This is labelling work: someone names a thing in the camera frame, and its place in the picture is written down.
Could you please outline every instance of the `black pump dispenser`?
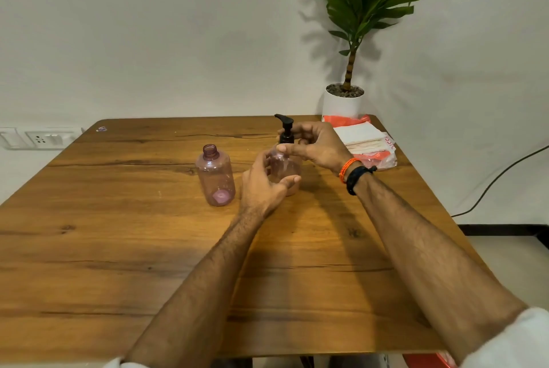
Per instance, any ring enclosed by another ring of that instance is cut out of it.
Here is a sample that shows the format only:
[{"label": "black pump dispenser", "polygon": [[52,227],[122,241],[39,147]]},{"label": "black pump dispenser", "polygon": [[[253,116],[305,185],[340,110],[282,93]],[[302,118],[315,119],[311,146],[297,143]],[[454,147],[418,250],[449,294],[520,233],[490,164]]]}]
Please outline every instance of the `black pump dispenser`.
[{"label": "black pump dispenser", "polygon": [[293,144],[295,141],[294,134],[292,133],[292,126],[294,125],[294,120],[289,116],[284,116],[280,114],[275,115],[280,121],[282,121],[282,126],[284,127],[284,132],[280,134],[278,142],[280,144],[290,143]]}]

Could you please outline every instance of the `black braided bracelet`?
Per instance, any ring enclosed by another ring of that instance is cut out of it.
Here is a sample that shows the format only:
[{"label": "black braided bracelet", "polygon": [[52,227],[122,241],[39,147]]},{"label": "black braided bracelet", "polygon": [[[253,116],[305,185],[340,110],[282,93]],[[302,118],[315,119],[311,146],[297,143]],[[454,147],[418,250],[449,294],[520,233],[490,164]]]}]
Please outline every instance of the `black braided bracelet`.
[{"label": "black braided bracelet", "polygon": [[352,196],[356,196],[356,193],[353,189],[355,188],[355,184],[357,184],[357,182],[359,181],[360,176],[362,176],[364,173],[373,174],[376,170],[376,166],[373,166],[370,169],[364,166],[360,166],[354,169],[347,178],[347,191],[349,192],[349,194]]}]

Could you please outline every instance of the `white pot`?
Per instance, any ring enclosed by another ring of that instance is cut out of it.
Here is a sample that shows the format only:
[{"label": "white pot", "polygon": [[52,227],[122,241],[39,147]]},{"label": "white pot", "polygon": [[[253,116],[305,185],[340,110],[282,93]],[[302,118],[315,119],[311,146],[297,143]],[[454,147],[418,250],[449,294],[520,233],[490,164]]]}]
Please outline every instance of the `white pot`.
[{"label": "white pot", "polygon": [[324,91],[324,101],[322,102],[322,115],[339,115],[347,116],[348,118],[360,118],[360,110],[364,96],[356,98],[343,98]]}]

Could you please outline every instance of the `wood grain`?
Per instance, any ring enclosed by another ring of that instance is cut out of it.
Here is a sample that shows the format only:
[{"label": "wood grain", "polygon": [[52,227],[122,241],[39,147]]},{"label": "wood grain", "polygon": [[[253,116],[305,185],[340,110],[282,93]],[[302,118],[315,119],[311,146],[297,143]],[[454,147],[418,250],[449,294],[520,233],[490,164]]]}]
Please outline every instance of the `wood grain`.
[{"label": "wood grain", "polygon": [[[84,133],[0,206],[0,362],[124,354],[237,211],[237,200],[204,200],[194,170],[202,146],[230,154],[240,187],[278,128],[271,117],[112,119]],[[397,155],[399,166],[378,176],[482,263]],[[306,163],[301,191],[254,240],[220,354],[442,348],[359,201]]]}]

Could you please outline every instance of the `plant stem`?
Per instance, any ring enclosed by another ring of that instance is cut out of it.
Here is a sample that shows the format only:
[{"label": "plant stem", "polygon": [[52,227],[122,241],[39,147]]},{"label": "plant stem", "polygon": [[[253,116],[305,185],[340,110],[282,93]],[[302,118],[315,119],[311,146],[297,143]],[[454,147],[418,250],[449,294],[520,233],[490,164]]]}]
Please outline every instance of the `plant stem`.
[{"label": "plant stem", "polygon": [[349,54],[349,63],[347,65],[347,71],[345,72],[345,82],[343,83],[343,90],[349,92],[351,90],[351,79],[353,78],[353,67],[355,66],[356,48],[351,50]]}]

